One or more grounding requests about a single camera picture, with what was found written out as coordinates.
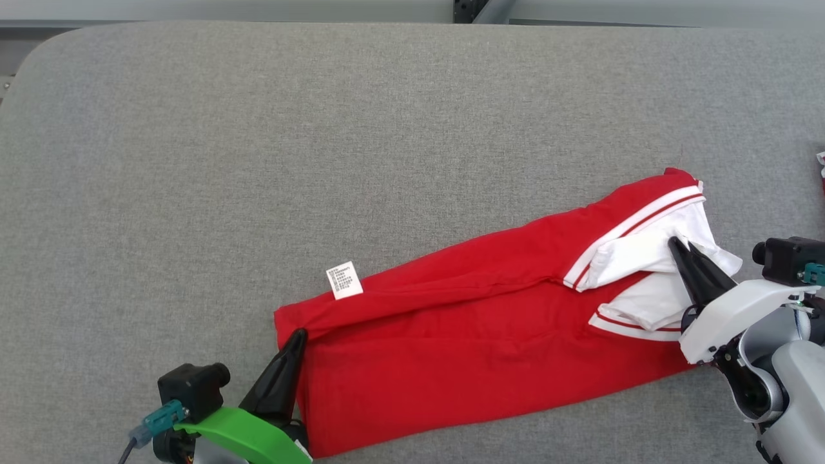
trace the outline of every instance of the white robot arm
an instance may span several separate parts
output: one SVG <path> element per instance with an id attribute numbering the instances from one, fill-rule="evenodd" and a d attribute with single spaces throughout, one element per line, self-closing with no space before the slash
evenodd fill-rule
<path id="1" fill-rule="evenodd" d="M 725 375 L 767 462 L 823 464 L 825 243 L 768 239 L 753 254 L 764 279 L 739 284 L 691 244 L 669 246 L 694 303 L 682 318 L 685 358 Z"/>

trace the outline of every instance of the care tag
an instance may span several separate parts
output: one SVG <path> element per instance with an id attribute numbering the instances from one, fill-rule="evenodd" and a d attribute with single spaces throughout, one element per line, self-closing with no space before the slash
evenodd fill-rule
<path id="1" fill-rule="evenodd" d="M 348 296 L 358 295 L 364 293 L 361 288 L 361 281 L 356 275 L 356 268 L 352 265 L 352 261 L 343 263 L 327 270 L 327 279 L 329 285 L 332 286 L 332 294 L 336 300 L 347 298 Z"/>

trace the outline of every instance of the gray table surface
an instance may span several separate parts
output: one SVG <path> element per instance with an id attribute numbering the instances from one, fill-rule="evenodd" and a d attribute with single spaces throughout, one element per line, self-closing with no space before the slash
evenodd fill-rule
<path id="1" fill-rule="evenodd" d="M 49 40 L 0 106 L 0 461 L 115 462 L 180 363 L 226 363 L 237 404 L 271 312 L 326 291 L 323 270 L 366 276 L 666 166 L 705 181 L 746 262 L 769 236 L 822 239 L 823 42 L 233 22 Z M 760 459 L 700 369 L 327 462 Z"/>

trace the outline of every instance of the blue connector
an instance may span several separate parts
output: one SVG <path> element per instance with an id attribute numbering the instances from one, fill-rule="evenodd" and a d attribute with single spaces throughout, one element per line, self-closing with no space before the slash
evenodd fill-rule
<path id="1" fill-rule="evenodd" d="M 152 441 L 152 437 L 169 430 L 173 425 L 186 419 L 188 413 L 178 400 L 172 400 L 146 416 L 141 425 L 132 428 L 129 438 L 135 440 L 134 447 L 142 448 Z"/>
<path id="2" fill-rule="evenodd" d="M 816 263 L 805 264 L 805 270 L 802 272 L 802 282 L 810 285 L 820 285 L 817 283 L 820 277 L 825 277 L 825 266 Z"/>

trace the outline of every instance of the folded shirt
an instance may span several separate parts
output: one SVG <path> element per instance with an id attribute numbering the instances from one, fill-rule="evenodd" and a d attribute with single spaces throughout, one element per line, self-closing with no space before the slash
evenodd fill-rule
<path id="1" fill-rule="evenodd" d="M 701 183 L 669 168 L 589 206 L 471 239 L 275 312 L 309 340 L 298 403 L 325 457 L 609 395 L 690 368 L 676 235 L 726 272 Z"/>

